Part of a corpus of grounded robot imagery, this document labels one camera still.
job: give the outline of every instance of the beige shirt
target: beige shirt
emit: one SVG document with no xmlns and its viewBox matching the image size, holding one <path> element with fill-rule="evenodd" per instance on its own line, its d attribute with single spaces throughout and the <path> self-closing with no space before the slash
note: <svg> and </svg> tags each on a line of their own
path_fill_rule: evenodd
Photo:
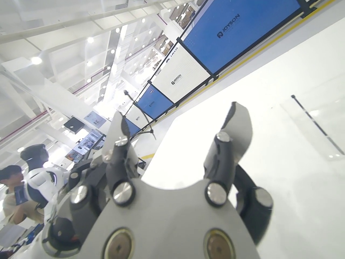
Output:
<svg viewBox="0 0 345 259">
<path fill-rule="evenodd" d="M 44 211 L 43 209 L 36 209 L 38 203 L 34 201 L 27 201 L 22 204 L 24 209 L 24 214 L 26 217 L 30 218 L 31 220 L 35 221 L 36 223 L 44 223 Z M 8 190 L 6 191 L 6 197 L 4 202 L 2 203 L 2 207 L 4 209 L 4 214 L 8 223 L 13 222 L 13 213 L 16 209 L 16 197 L 14 192 L 10 193 Z"/>
</svg>

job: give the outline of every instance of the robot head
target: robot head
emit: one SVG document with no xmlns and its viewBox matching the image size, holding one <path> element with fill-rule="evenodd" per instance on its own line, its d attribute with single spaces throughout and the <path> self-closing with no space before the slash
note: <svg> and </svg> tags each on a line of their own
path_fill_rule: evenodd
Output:
<svg viewBox="0 0 345 259">
<path fill-rule="evenodd" d="M 42 168 L 43 164 L 48 161 L 49 154 L 44 144 L 35 144 L 25 148 L 20 153 L 23 159 L 29 166 L 29 171 Z"/>
</svg>

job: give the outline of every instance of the silver bolt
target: silver bolt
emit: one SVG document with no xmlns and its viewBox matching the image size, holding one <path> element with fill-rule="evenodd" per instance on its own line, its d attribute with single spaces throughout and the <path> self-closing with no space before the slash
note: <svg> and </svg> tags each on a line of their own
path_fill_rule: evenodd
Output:
<svg viewBox="0 0 345 259">
<path fill-rule="evenodd" d="M 119 137 L 119 140 L 115 141 L 116 146 L 124 146 L 128 142 L 128 137 Z"/>
<path fill-rule="evenodd" d="M 124 204 L 131 198 L 132 193 L 133 188 L 131 184 L 123 182 L 116 187 L 112 196 L 117 204 Z"/>
<path fill-rule="evenodd" d="M 72 178 L 72 179 L 75 179 L 75 178 L 77 178 L 77 177 L 78 177 L 78 173 L 74 172 L 74 173 L 71 174 L 71 178 Z"/>
<path fill-rule="evenodd" d="M 71 202 L 73 204 L 78 204 L 86 198 L 86 195 L 87 195 L 87 186 L 79 186 L 78 189 L 76 189 L 71 194 Z"/>
<path fill-rule="evenodd" d="M 90 163 L 90 168 L 91 169 L 95 169 L 98 166 L 98 164 L 96 162 L 91 162 Z"/>
<path fill-rule="evenodd" d="M 102 155 L 102 160 L 104 163 L 109 163 L 112 156 L 112 149 L 109 150 L 108 154 Z"/>
<path fill-rule="evenodd" d="M 211 183 L 207 187 L 208 198 L 216 205 L 223 205 L 227 200 L 226 191 L 217 183 Z"/>
<path fill-rule="evenodd" d="M 273 199 L 268 191 L 263 188 L 258 188 L 255 190 L 255 197 L 257 201 L 265 207 L 272 207 L 273 206 Z"/>
<path fill-rule="evenodd" d="M 216 134 L 216 137 L 221 142 L 229 142 L 231 140 L 230 136 L 226 132 L 224 132 L 224 131 L 218 132 Z"/>
</svg>

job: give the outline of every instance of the clear acrylic sheet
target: clear acrylic sheet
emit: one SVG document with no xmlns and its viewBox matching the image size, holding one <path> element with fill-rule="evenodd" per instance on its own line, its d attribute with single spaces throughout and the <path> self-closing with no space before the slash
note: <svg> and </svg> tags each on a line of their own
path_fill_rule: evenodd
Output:
<svg viewBox="0 0 345 259">
<path fill-rule="evenodd" d="M 328 161 L 345 155 L 345 74 L 296 95 L 296 99 L 322 128 L 317 127 L 296 100 L 290 98 L 281 106 L 295 122 L 311 145 Z"/>
</svg>

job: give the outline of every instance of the black screen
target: black screen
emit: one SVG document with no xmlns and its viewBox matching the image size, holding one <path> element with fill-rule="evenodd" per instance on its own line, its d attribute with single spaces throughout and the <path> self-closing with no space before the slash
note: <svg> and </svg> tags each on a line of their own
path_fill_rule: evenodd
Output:
<svg viewBox="0 0 345 259">
<path fill-rule="evenodd" d="M 28 201 L 24 193 L 24 185 L 15 187 L 16 205 L 19 206 Z"/>
</svg>

